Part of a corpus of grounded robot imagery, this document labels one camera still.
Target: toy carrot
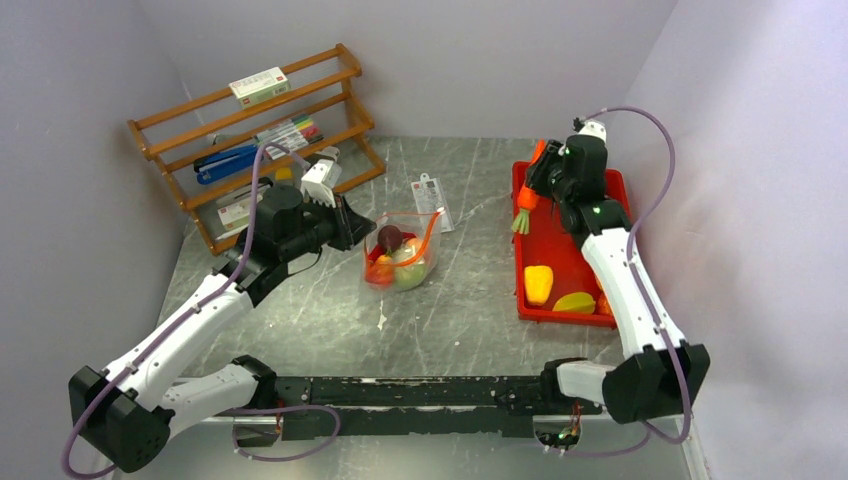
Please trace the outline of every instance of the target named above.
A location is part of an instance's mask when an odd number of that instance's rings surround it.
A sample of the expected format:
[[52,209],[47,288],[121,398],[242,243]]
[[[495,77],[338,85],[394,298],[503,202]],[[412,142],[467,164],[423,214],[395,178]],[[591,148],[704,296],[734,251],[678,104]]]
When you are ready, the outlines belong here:
[[[542,157],[542,153],[545,151],[545,145],[544,140],[539,140],[536,144],[536,151],[533,152],[533,159],[530,161],[531,165]],[[522,185],[521,190],[518,191],[518,214],[512,222],[512,231],[514,233],[519,235],[530,233],[530,212],[536,208],[538,203],[539,196],[536,195],[536,192],[526,185]]]

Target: white wall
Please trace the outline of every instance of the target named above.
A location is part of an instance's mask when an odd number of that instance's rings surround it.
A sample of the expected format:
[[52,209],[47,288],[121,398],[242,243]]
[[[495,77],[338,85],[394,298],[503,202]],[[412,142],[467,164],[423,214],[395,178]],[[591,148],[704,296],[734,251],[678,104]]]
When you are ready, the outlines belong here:
[[140,2],[195,96],[343,42],[377,132],[486,137],[559,137],[623,100],[677,3]]
[[0,5],[0,477],[64,478],[67,381],[152,330],[180,245],[124,122],[185,94],[131,0]]
[[[681,0],[627,95],[677,142],[640,244],[712,356],[696,414],[716,479],[848,478],[846,32],[845,2]],[[636,116],[610,135],[638,211],[664,143]]]

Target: gray marble tabletop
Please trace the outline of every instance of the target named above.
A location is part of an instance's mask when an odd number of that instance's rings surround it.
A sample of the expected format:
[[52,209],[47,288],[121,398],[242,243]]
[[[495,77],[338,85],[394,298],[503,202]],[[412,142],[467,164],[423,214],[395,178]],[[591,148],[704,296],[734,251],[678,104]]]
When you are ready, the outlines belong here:
[[[410,182],[440,179],[456,230],[441,239],[438,264],[416,289],[379,294],[362,278],[362,250],[326,248],[321,260],[280,285],[229,326],[187,369],[212,373],[251,354],[280,375],[533,375],[544,363],[584,356],[622,360],[615,331],[523,321],[516,311],[511,168],[532,153],[530,139],[370,137],[388,172],[346,197],[361,214],[415,211]],[[353,144],[340,145],[345,176],[367,168]],[[314,259],[301,258],[296,271]],[[214,263],[187,229],[162,308],[167,318]]]

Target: transparent bag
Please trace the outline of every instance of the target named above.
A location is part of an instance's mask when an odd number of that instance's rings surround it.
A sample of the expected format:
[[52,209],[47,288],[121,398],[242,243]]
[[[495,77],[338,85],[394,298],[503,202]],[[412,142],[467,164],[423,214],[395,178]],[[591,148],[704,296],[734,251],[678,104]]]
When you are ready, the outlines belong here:
[[386,213],[365,237],[365,283],[375,290],[409,290],[436,266],[439,213]]

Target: wooden frame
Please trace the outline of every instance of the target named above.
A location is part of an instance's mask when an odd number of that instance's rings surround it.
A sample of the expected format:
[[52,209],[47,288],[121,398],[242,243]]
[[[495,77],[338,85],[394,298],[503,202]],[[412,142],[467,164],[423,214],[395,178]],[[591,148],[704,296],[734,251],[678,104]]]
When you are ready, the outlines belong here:
[[[146,118],[142,118],[141,120],[127,121],[127,125],[129,126],[130,132],[132,133],[133,138],[135,139],[135,142],[138,145],[139,151],[141,151],[141,154],[148,161],[152,161],[157,166],[157,168],[159,168],[162,173],[162,176],[165,177],[165,181],[168,184],[168,188],[171,190],[171,193],[173,194],[180,208],[183,211],[187,212],[194,221],[194,223],[197,225],[198,230],[200,230],[200,235],[203,237],[203,240],[209,247],[209,251],[212,252],[213,255],[218,255],[235,245],[238,236],[232,236],[224,240],[216,241],[212,238],[208,228],[203,224],[203,221],[201,221],[197,209],[201,205],[214,201],[215,199],[220,198],[222,195],[225,195],[235,190],[236,188],[249,184],[251,177],[250,172],[236,174],[231,177],[228,177],[229,179],[226,182],[222,182],[221,184],[209,188],[208,190],[193,197],[188,197],[186,196],[185,191],[182,189],[173,174],[178,170],[193,165],[195,160],[249,141],[251,137],[253,137],[253,135],[255,135],[256,133],[266,130],[273,125],[276,125],[286,119],[294,117],[295,115],[299,115],[302,113],[313,114],[333,105],[344,102],[348,128],[341,133],[327,136],[320,142],[303,147],[298,150],[298,153],[301,156],[305,157],[308,155],[312,155],[313,153],[318,152],[324,149],[325,147],[335,145],[343,140],[352,138],[368,157],[373,168],[342,183],[341,185],[336,186],[335,190],[339,193],[344,193],[358,185],[361,185],[385,173],[385,162],[377,155],[376,152],[374,152],[374,149],[371,148],[371,146],[368,144],[367,139],[365,138],[365,132],[374,128],[374,119],[359,101],[359,98],[357,98],[351,83],[351,78],[359,77],[362,75],[362,67],[359,65],[359,60],[357,60],[356,57],[353,56],[353,54],[350,53],[350,51],[343,44],[336,44],[336,46],[330,50],[321,52],[317,55],[313,55],[308,58],[304,58],[303,60],[292,63],[290,65],[280,67],[280,69],[286,75],[290,75],[294,72],[303,70],[307,67],[311,67],[313,65],[330,60],[332,58],[338,58],[340,61],[341,69],[337,73],[326,76],[301,87],[292,89],[271,100],[260,103],[245,110],[232,113],[225,117],[209,122],[206,125],[201,125],[187,132],[179,133],[159,143],[151,144],[145,136],[144,130],[160,123],[166,122],[168,120],[171,120],[173,118],[176,118],[178,116],[191,113],[197,110],[198,108],[204,107],[206,105],[210,105],[212,103],[228,99],[230,96],[232,96],[232,92],[230,91],[230,89],[223,88],[221,90],[218,90],[217,92],[204,95],[200,98],[194,99],[190,102],[184,103],[174,108],[159,112],[155,115],[151,115]],[[208,134],[215,133],[225,127],[237,124],[255,115],[267,112],[273,108],[285,105],[299,98],[303,98],[306,95],[315,93],[319,90],[327,88],[331,85],[335,85],[337,83],[340,83],[342,86],[342,92],[338,95],[334,95],[330,98],[317,102],[308,107],[301,108],[297,111],[287,113],[275,119],[274,121],[247,130],[244,133],[235,135],[223,142],[216,143],[215,145],[203,148],[195,153],[192,153],[191,155],[184,156],[171,162],[166,162],[162,158],[162,154],[167,151],[173,150],[181,145],[185,145],[186,143],[189,143],[191,141],[203,138]],[[270,175],[280,168],[291,165],[292,162],[293,160],[289,156],[278,158],[272,162],[263,165],[259,171],[259,174],[262,176]]]

